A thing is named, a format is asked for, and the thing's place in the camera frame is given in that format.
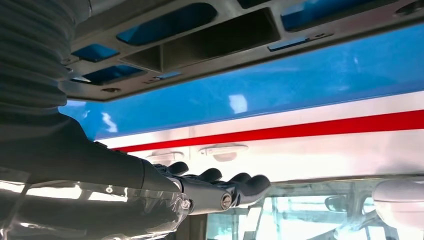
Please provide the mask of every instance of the windshield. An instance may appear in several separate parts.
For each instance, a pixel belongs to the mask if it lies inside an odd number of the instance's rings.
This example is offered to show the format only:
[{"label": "windshield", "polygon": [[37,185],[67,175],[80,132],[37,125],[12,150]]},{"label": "windshield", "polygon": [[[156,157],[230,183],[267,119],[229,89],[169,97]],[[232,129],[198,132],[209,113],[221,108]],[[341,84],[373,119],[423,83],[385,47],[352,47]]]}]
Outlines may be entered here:
[{"label": "windshield", "polygon": [[209,240],[422,240],[377,215],[372,191],[386,179],[275,183],[249,208],[208,215]]}]

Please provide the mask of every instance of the clear plastic sheet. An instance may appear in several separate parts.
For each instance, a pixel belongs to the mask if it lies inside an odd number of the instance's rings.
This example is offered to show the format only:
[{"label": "clear plastic sheet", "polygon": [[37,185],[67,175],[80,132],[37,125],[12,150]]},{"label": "clear plastic sheet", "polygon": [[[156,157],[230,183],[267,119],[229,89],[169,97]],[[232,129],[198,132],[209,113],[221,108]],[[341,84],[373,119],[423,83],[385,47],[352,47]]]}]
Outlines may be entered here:
[{"label": "clear plastic sheet", "polygon": [[74,181],[24,182],[0,180],[4,240],[158,239],[176,231],[190,207],[179,192]]}]

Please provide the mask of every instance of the prosthetic hand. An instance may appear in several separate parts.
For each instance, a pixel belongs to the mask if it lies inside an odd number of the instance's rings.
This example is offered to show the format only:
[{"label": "prosthetic hand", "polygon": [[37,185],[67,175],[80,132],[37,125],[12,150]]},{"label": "prosthetic hand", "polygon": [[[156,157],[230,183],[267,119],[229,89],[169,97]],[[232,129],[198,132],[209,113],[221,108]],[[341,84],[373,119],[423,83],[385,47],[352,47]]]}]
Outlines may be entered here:
[{"label": "prosthetic hand", "polygon": [[271,186],[263,175],[251,177],[239,173],[229,181],[220,181],[221,172],[210,168],[200,175],[183,175],[189,169],[184,162],[169,167],[155,164],[156,169],[173,181],[190,199],[191,215],[222,212],[239,205],[257,202]]}]

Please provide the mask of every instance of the metal frame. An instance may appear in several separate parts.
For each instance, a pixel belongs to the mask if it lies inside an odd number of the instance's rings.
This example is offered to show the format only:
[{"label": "metal frame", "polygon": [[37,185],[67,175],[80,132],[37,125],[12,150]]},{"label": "metal frame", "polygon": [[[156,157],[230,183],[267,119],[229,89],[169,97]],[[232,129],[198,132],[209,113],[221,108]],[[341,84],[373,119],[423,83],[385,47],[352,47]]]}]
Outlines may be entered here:
[{"label": "metal frame", "polygon": [[[276,31],[275,33],[279,35],[279,38],[273,39],[260,46],[255,45],[251,49],[241,49],[240,51],[227,55],[203,59],[202,61],[173,69],[173,71],[180,72],[181,75],[172,78],[151,81],[154,80],[154,77],[166,72],[146,69],[143,66],[134,65],[134,63],[132,63],[133,67],[143,69],[147,71],[147,73],[122,77],[105,85],[93,85],[63,80],[59,83],[59,87],[71,99],[100,102],[110,101],[203,78],[209,75],[232,71],[237,68],[289,57],[381,32],[391,31],[393,29],[417,24],[424,20],[424,11],[417,11],[403,16],[395,14],[397,10],[413,3],[414,0],[387,0],[386,2],[383,0],[382,2],[384,2],[385,5],[380,7],[360,13],[352,12],[352,15],[346,17],[335,17],[323,24],[317,22],[319,25],[299,31],[288,32],[284,29],[280,15],[285,9],[302,3],[303,0],[270,0],[248,9],[242,8],[237,0],[203,0],[201,2],[212,5],[218,12],[217,17],[208,24],[141,46],[132,46],[116,38],[116,35],[122,31],[198,2],[199,1],[195,0],[143,0],[141,4],[139,0],[127,0],[79,25],[77,36],[72,43],[73,51],[97,43],[116,49],[120,54],[100,62],[89,62],[71,56],[63,63],[67,68],[71,69],[71,77],[85,75],[110,66],[123,64],[123,58],[131,54],[151,47],[163,46],[163,44],[169,43],[170,41],[181,39],[184,36],[211,26],[266,8],[270,11],[268,16],[271,18],[269,24],[275,24],[274,30]],[[294,44],[277,51],[270,51],[268,49],[269,45],[292,41],[299,37],[308,38],[309,41],[298,45]],[[103,90],[106,88],[115,88],[119,90],[108,92]]]}]

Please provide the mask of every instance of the blue paint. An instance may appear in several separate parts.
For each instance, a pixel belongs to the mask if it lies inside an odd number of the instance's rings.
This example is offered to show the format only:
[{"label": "blue paint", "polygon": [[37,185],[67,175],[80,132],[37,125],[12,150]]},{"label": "blue paint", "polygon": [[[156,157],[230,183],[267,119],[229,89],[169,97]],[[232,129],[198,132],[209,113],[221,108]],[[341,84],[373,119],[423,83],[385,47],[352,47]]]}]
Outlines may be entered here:
[{"label": "blue paint", "polygon": [[287,31],[375,0],[306,0],[284,10],[281,20]]},{"label": "blue paint", "polygon": [[89,80],[92,84],[103,85],[114,79],[128,77],[137,73],[146,73],[146,72],[141,69],[122,64],[122,65],[110,66],[110,67],[107,67],[107,68],[104,68],[89,74],[85,74],[83,75],[83,77]]},{"label": "blue paint", "polygon": [[124,43],[144,45],[212,22],[218,12],[207,3],[193,3],[116,35]]},{"label": "blue paint", "polygon": [[108,102],[69,101],[92,139],[424,91],[417,25]]},{"label": "blue paint", "polygon": [[274,52],[274,51],[294,47],[294,46],[299,45],[299,44],[303,44],[306,41],[307,41],[306,37],[295,37],[295,38],[288,40],[288,41],[282,41],[282,42],[271,44],[271,45],[268,46],[268,49],[271,52]]},{"label": "blue paint", "polygon": [[119,54],[117,50],[97,43],[88,45],[72,53],[72,55],[77,56],[80,59],[94,63],[111,58],[117,54]]},{"label": "blue paint", "polygon": [[169,79],[169,78],[172,78],[172,77],[176,77],[176,76],[179,76],[179,75],[181,75],[181,72],[172,71],[172,72],[164,73],[164,74],[159,75],[159,76],[155,76],[155,78],[163,80],[163,79]]}]

